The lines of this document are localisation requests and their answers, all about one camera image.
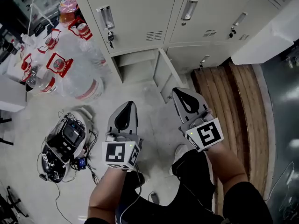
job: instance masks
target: forearm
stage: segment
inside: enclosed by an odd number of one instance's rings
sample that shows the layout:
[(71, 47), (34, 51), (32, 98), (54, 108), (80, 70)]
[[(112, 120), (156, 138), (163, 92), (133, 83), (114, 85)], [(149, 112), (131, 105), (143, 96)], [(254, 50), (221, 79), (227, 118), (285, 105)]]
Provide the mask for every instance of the forearm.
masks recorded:
[(221, 142), (209, 148), (206, 154), (211, 161), (213, 172), (223, 184), (224, 193), (234, 184), (248, 181), (242, 163)]
[(92, 192), (89, 207), (115, 211), (121, 198), (126, 173), (118, 168), (108, 168)]

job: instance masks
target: red label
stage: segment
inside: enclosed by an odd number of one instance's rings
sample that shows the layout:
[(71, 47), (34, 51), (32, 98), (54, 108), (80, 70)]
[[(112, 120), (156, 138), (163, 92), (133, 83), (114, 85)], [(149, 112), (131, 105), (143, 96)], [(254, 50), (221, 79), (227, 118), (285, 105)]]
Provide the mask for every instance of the red label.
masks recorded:
[(46, 88), (44, 88), (41, 92), (48, 92), (49, 89), (51, 89), (53, 87), (53, 85), (55, 84), (55, 78), (52, 77), (50, 83), (46, 86)]
[(93, 83), (92, 85), (90, 86), (90, 88), (88, 89), (88, 91), (86, 91), (83, 95), (80, 95), (80, 96), (77, 96), (75, 97), (76, 99), (85, 99), (87, 98), (98, 86), (98, 82), (93, 79)]

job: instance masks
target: wooden board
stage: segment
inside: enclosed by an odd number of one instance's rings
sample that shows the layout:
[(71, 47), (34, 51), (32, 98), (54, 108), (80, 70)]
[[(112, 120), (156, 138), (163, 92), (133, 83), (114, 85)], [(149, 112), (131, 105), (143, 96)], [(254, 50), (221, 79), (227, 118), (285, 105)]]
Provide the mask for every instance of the wooden board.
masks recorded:
[[(213, 116), (217, 117), (217, 112), (214, 107), (214, 102), (212, 99), (211, 92), (209, 90), (209, 86), (205, 77), (203, 70), (195, 70), (193, 76), (193, 82), (195, 83), (195, 88), (198, 93), (200, 93), (206, 100), (210, 109), (212, 109)], [(218, 215), (222, 215), (223, 208), (223, 186), (222, 183), (217, 178), (216, 174), (214, 174), (214, 185), (216, 186), (215, 190), (215, 213)]]
[[(245, 166), (251, 183), (263, 194), (268, 165), (265, 110), (252, 66), (204, 68), (192, 79), (197, 92), (218, 117), (224, 141)], [(215, 180), (216, 213), (222, 215), (223, 187)]]
[(243, 149), (243, 142), (244, 142), (243, 133), (242, 133), (240, 117), (238, 114), (238, 109), (237, 109), (237, 105), (235, 102), (233, 90), (232, 90), (232, 87), (230, 86), (227, 74), (223, 67), (219, 67), (219, 73), (222, 78), (223, 87), (224, 87), (226, 95), (227, 95), (228, 105), (230, 107), (231, 116), (232, 116), (232, 120), (234, 123), (237, 157), (242, 162), (242, 164), (245, 166), (244, 149)]
[(254, 103), (253, 110), (255, 110), (255, 119), (258, 124), (258, 132), (259, 135), (259, 146), (256, 147), (256, 156), (257, 156), (257, 166), (259, 167), (259, 173), (256, 172), (256, 181), (258, 183), (258, 190), (263, 195), (265, 180), (267, 178), (267, 170), (268, 170), (268, 134), (267, 134), (267, 124), (266, 124), (266, 116), (265, 110), (263, 106), (262, 95), (259, 90), (256, 76), (251, 66), (243, 66), (249, 88), (252, 93), (252, 100)]
[(248, 140), (249, 140), (249, 151), (250, 151), (250, 171), (249, 171), (249, 180), (250, 182), (257, 188), (257, 183), (255, 180), (255, 173), (256, 173), (256, 140), (255, 140), (255, 132), (254, 132), (254, 124), (251, 115), (251, 109), (249, 105), (249, 100), (247, 97), (247, 93), (245, 90), (245, 86), (243, 83), (243, 79), (241, 77), (239, 68), (235, 65), (230, 65), (230, 68), (233, 72), (235, 77), (236, 84), (239, 89), (239, 93), (241, 96), (241, 101), (245, 113), (245, 119), (247, 124), (247, 131), (248, 131)]
[[(203, 73), (206, 77), (206, 82), (207, 82), (207, 85), (209, 87), (209, 90), (210, 90), (210, 93), (212, 96), (214, 108), (215, 108), (215, 111), (217, 114), (216, 117), (219, 119), (221, 129), (223, 132), (224, 140), (222, 141), (222, 143), (227, 148), (230, 148), (229, 140), (228, 140), (228, 129), (227, 129), (226, 121), (225, 121), (224, 111), (222, 108), (220, 96), (219, 96), (217, 86), (215, 84), (211, 69), (203, 69)], [(224, 194), (223, 194), (223, 186), (219, 180), (217, 181), (217, 191), (218, 191), (217, 214), (222, 215)]]
[(228, 96), (226, 94), (226, 91), (224, 89), (224, 84), (222, 82), (222, 78), (220, 75), (220, 70), (224, 69), (223, 67), (219, 68), (211, 68), (211, 72), (218, 90), (218, 94), (220, 97), (225, 122), (227, 126), (227, 133), (228, 133), (228, 143), (230, 150), (234, 152), (234, 154), (237, 156), (237, 144), (236, 144), (236, 135), (235, 135), (235, 128), (234, 128), (234, 122), (232, 117), (232, 112), (230, 110), (230, 105), (228, 102)]

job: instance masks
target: locker handle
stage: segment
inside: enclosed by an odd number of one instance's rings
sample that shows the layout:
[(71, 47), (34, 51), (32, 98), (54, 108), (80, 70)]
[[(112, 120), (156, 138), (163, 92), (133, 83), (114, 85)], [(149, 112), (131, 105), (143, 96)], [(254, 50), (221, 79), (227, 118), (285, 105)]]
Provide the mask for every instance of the locker handle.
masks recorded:
[(188, 0), (184, 8), (181, 20), (188, 21), (191, 19), (198, 1)]
[(115, 27), (110, 6), (100, 7), (96, 11), (99, 14), (100, 23), (104, 30), (111, 30)]
[(210, 55), (206, 55), (202, 60), (201, 60), (201, 62), (200, 63), (203, 63), (203, 62), (205, 62), (208, 58), (210, 57)]
[(248, 15), (248, 13), (241, 13), (241, 15), (237, 18), (237, 20), (235, 20), (235, 22), (233, 23), (234, 26), (238, 26), (243, 20), (244, 18)]

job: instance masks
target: blue component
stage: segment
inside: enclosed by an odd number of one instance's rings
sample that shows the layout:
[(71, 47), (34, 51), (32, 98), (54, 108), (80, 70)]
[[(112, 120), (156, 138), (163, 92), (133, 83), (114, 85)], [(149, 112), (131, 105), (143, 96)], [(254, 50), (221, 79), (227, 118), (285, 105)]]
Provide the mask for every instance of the blue component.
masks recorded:
[(86, 163), (85, 163), (85, 158), (79, 159), (79, 167), (85, 167)]

